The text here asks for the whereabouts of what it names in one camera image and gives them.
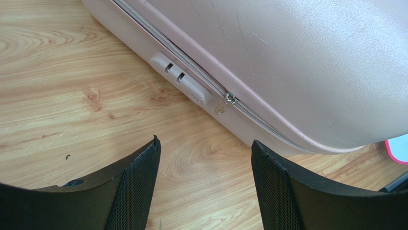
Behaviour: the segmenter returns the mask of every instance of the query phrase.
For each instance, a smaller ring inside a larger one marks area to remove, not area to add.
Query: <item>zipper tab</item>
[[[215,112],[216,115],[223,114],[224,111],[225,111],[225,108],[228,105],[235,104],[235,102],[237,101],[235,96],[232,95],[231,93],[226,93],[224,97],[225,97],[226,101],[224,103],[220,104],[219,106],[217,106],[217,108],[215,108],[214,112]]]

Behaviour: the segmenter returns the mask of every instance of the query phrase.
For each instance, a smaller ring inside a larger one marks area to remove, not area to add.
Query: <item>scratch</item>
[[[262,53],[261,49],[259,49],[259,46],[258,46],[258,50],[259,50],[259,52],[261,53],[262,59],[263,59],[263,61],[265,62],[265,65],[266,65],[266,67],[268,68],[268,70],[269,70],[269,72],[270,72],[271,70],[269,69],[268,63],[266,63],[265,57],[263,56],[263,53]]]
[[[338,139],[337,137],[331,135],[329,132],[325,131],[325,130],[322,129],[322,128],[321,128],[321,130],[323,130],[323,132],[327,133],[329,136],[331,136],[332,138],[334,138],[334,139],[336,139],[336,140],[338,140],[338,141],[341,141],[341,142],[347,143],[347,144],[355,144],[355,143],[352,143],[352,142],[347,142],[347,141],[344,141],[344,140],[340,140],[340,139]]]
[[[247,22],[248,22],[249,27],[251,28],[251,21],[249,20],[248,15],[247,15]]]
[[[195,12],[197,13],[198,17],[200,18],[200,21],[203,23],[204,28],[206,29],[207,33],[210,34],[210,31],[208,30],[207,26],[205,26],[203,19],[201,18],[200,14],[198,13],[198,10],[195,8],[193,3],[190,1],[191,6],[194,8]]]
[[[214,12],[215,12],[215,16],[217,17],[217,19],[218,19],[218,23],[220,24],[220,26],[221,26],[221,21],[220,21],[220,18],[218,17],[218,13],[217,13],[217,10],[215,9],[215,6],[214,6],[214,3],[213,3],[213,0],[211,0],[211,5],[213,6],[213,9],[214,9]]]
[[[238,27],[239,27],[239,31],[241,31],[242,40],[244,40],[245,48],[247,49],[247,52],[249,54],[247,42],[245,41],[244,33],[242,32],[242,29],[241,29],[241,23],[239,22],[238,9],[236,6],[235,6],[235,12],[237,12]]]
[[[256,33],[252,32],[252,31],[251,31],[251,33],[252,33],[253,35],[255,35],[255,37],[259,38],[261,41],[263,41],[265,44],[267,44],[267,45],[269,45],[269,46],[271,45],[271,44],[265,42],[265,40],[263,40],[261,37],[259,37]]]
[[[227,35],[227,36],[229,37],[229,39],[232,40],[232,42],[235,42],[235,41],[232,39],[232,37],[227,33],[227,31],[224,29],[224,27],[222,27],[222,33],[225,34],[225,35]]]

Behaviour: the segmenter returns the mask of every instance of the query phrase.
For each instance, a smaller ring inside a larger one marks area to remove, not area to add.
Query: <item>white object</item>
[[[338,154],[408,133],[408,1],[83,2],[247,145]]]

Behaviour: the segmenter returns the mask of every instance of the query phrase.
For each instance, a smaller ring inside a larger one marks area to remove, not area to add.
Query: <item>wooden floor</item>
[[[1,183],[63,185],[155,134],[162,157],[148,230],[262,229],[250,148],[102,27],[80,0],[0,1],[0,83]],[[289,159],[372,190],[407,171],[383,144]]]

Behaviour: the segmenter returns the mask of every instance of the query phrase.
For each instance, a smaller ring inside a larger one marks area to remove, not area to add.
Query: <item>suitcase zipper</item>
[[[230,105],[234,105],[240,112],[248,116],[251,120],[257,123],[259,126],[267,130],[273,136],[283,141],[284,143],[297,148],[305,152],[312,152],[305,149],[287,137],[276,131],[265,120],[253,112],[248,106],[236,98],[230,93],[223,85],[217,82],[208,72],[206,72],[201,66],[199,66],[194,60],[187,56],[182,50],[180,50],[175,44],[173,44],[162,32],[160,32],[155,26],[153,26],[145,17],[143,17],[133,6],[131,6],[125,0],[112,0],[122,10],[124,10],[130,17],[132,17],[137,23],[139,23],[145,30],[147,30],[152,36],[154,36],[160,43],[162,43],[170,52],[182,60],[190,69],[194,70],[208,85],[210,85],[219,95],[222,95],[226,100],[215,108],[214,113],[220,115],[224,112],[225,108]]]

